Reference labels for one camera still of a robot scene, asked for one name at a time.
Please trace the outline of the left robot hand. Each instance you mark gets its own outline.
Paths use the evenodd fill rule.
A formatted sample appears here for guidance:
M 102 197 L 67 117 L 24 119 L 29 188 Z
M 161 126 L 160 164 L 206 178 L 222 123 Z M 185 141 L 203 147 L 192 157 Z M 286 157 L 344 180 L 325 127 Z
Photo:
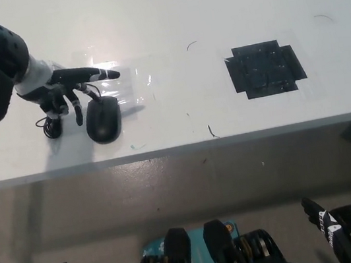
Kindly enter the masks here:
M 75 91 L 100 100 L 101 93 L 90 88 L 91 82 L 116 80 L 120 73 L 96 67 L 66 68 L 53 61 L 30 58 L 24 78 L 15 85 L 16 94 L 36 103 L 45 113 L 42 125 L 44 134 L 50 139 L 59 138 L 63 132 L 62 118 L 69 113 L 71 103 L 77 125 L 83 123 L 82 107 Z

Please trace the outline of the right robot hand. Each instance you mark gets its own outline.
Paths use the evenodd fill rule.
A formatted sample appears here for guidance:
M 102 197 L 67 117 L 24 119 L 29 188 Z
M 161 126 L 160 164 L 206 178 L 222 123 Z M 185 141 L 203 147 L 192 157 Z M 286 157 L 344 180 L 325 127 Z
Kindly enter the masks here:
M 322 232 L 340 263 L 351 263 L 351 235 L 330 211 L 310 198 L 302 198 L 302 208 L 309 221 Z

